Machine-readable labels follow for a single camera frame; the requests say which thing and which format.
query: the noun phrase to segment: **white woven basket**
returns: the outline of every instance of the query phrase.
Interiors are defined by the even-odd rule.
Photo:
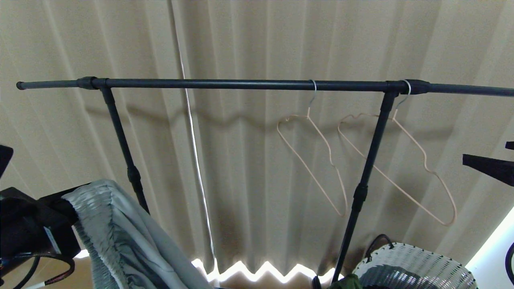
[[[478,289],[473,274],[454,260],[402,243],[384,245],[353,273],[365,286],[391,289]]]

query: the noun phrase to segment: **white wall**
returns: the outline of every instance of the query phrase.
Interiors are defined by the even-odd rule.
[[[514,288],[505,270],[505,255],[514,242],[514,208],[466,265],[480,289]]]

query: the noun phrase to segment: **green cloth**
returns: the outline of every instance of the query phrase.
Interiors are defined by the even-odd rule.
[[[362,289],[359,282],[359,277],[355,274],[350,274],[343,279],[332,283],[328,289]]]

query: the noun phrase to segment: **clothes hanger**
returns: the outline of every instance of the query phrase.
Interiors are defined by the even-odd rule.
[[[423,166],[424,166],[424,169],[429,172],[430,174],[433,174],[435,175],[441,184],[443,184],[443,187],[445,188],[446,190],[446,194],[448,195],[448,198],[450,199],[450,202],[451,202],[451,205],[452,205],[452,208],[453,208],[453,218],[452,220],[449,222],[449,223],[445,223],[443,221],[441,221],[441,219],[439,219],[438,217],[436,217],[431,211],[429,211],[427,208],[425,208],[422,204],[420,204],[418,201],[416,201],[411,195],[409,195],[407,192],[405,192],[399,185],[397,185],[393,180],[391,180],[386,174],[384,174],[379,168],[377,168],[375,165],[373,165],[373,168],[375,168],[381,175],[383,175],[391,184],[393,184],[393,186],[395,186],[398,190],[400,190],[400,192],[402,192],[405,196],[407,196],[411,201],[413,201],[418,207],[420,207],[421,209],[423,209],[425,212],[427,212],[430,216],[432,216],[434,219],[436,219],[439,223],[441,223],[442,225],[444,226],[450,226],[451,224],[453,224],[455,222],[455,219],[457,218],[457,207],[455,206],[455,201],[453,200],[453,197],[452,197],[452,194],[450,193],[450,190],[448,189],[448,186],[446,186],[446,183],[444,182],[444,180],[434,171],[430,170],[428,167],[427,167],[427,153],[425,152],[425,150],[423,149],[423,147],[421,147],[421,145],[419,144],[419,142],[417,142],[416,139],[414,139],[414,137],[396,120],[396,114],[398,113],[398,107],[400,106],[400,104],[402,104],[404,101],[407,100],[407,98],[409,97],[409,95],[411,94],[411,84],[407,81],[407,80],[404,80],[407,85],[409,86],[409,93],[407,94],[407,96],[397,104],[396,106],[396,109],[394,111],[394,114],[393,114],[393,117],[392,118],[389,118],[389,120],[393,121],[393,123],[395,123],[398,127],[400,127],[400,129],[409,137],[409,139],[411,139],[411,141],[413,141],[416,146],[419,148],[419,150],[421,150],[421,152],[423,153]],[[378,117],[378,115],[375,115],[375,114],[367,114],[367,113],[360,113],[358,114],[357,116],[354,116],[354,115],[347,115],[345,117],[343,117],[341,119],[341,121],[339,122],[339,125],[337,126],[337,131],[339,132],[339,134],[352,146],[352,148],[354,148],[354,150],[356,150],[364,159],[366,159],[366,156],[364,156],[364,154],[359,151],[359,149],[341,132],[341,124],[344,123],[345,119],[347,119],[348,117],[352,117],[353,119],[357,119],[361,116],[372,116],[372,117]]]
[[[321,192],[323,192],[323,194],[325,195],[327,200],[330,202],[330,204],[332,205],[334,210],[337,212],[337,214],[339,216],[341,216],[341,217],[344,217],[346,215],[346,212],[348,211],[348,200],[346,199],[346,190],[344,189],[344,184],[343,184],[343,180],[341,179],[341,174],[339,173],[339,169],[332,162],[332,150],[330,148],[330,145],[328,144],[328,141],[326,140],[325,136],[321,133],[319,128],[316,126],[316,124],[313,122],[313,120],[310,118],[310,106],[312,105],[314,99],[316,98],[316,94],[317,94],[317,91],[318,91],[318,87],[316,86],[316,82],[314,80],[311,80],[311,81],[314,84],[314,95],[313,95],[313,98],[309,102],[309,108],[307,109],[307,115],[296,115],[296,114],[293,114],[293,115],[287,116],[287,117],[279,120],[277,122],[277,132],[279,133],[280,137],[284,140],[286,145],[292,150],[292,152],[296,155],[296,157],[298,157],[298,159],[302,162],[303,166],[307,169],[307,171],[309,172],[310,176],[313,177],[314,181],[316,182],[316,185],[318,185],[318,187],[320,188]],[[325,144],[328,147],[328,159],[330,160],[330,165],[332,167],[334,167],[334,169],[336,169],[337,177],[339,178],[339,184],[341,185],[341,190],[343,192],[343,196],[344,196],[344,214],[341,214],[339,212],[339,210],[337,209],[336,205],[334,205],[334,202],[332,202],[332,200],[330,199],[328,194],[325,192],[325,189],[323,189],[323,187],[319,183],[318,179],[316,179],[316,177],[314,176],[313,172],[310,170],[308,165],[305,163],[305,161],[302,159],[302,157],[296,152],[296,150],[291,146],[291,144],[287,141],[287,139],[284,137],[284,135],[280,132],[280,129],[279,129],[280,123],[283,122],[283,121],[288,122],[288,121],[292,120],[293,118],[306,118],[310,122],[310,124],[312,124],[314,126],[314,128],[316,129],[318,134],[321,136],[323,141],[325,141]]]

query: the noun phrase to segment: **vertical pole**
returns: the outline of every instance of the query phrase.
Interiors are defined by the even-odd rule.
[[[357,218],[359,217],[362,205],[364,204],[366,196],[368,195],[368,181],[370,180],[373,164],[375,163],[375,159],[378,153],[378,147],[380,146],[380,142],[382,141],[382,135],[386,128],[387,119],[389,118],[389,112],[391,112],[391,109],[393,108],[394,99],[398,96],[398,94],[399,92],[387,92],[385,93],[384,98],[382,100],[382,106],[380,107],[380,115],[378,116],[377,125],[375,127],[375,133],[373,134],[373,139],[371,141],[370,150],[368,152],[368,158],[366,159],[366,164],[364,165],[364,170],[362,172],[360,183],[357,185],[357,188],[355,189],[354,201],[352,204],[352,212],[350,213],[350,218],[348,219],[348,224],[346,225],[346,231],[344,232],[344,238],[341,244],[341,250],[339,251],[339,259],[337,260],[336,271],[334,272],[334,277],[332,277],[332,283],[337,281],[337,279],[339,278],[339,274],[341,273],[341,269],[343,268],[344,258],[346,257],[348,247],[350,246],[353,231],[355,229],[355,225],[357,224]]]
[[[109,109],[109,114],[111,115],[111,120],[113,121],[114,130],[118,136],[121,151],[123,152],[123,157],[125,158],[125,163],[127,164],[128,180],[132,183],[132,188],[134,188],[139,205],[141,205],[141,207],[148,214],[150,214],[148,205],[146,204],[146,199],[144,198],[143,185],[141,184],[141,175],[139,174],[139,171],[137,170],[136,165],[132,160],[129,144],[127,143],[127,138],[125,137],[123,126],[121,124],[120,115],[118,114],[118,110],[116,109],[116,104],[114,102],[113,91],[110,87],[107,86],[100,87],[100,91],[102,92],[103,99],[105,100],[107,108]]]

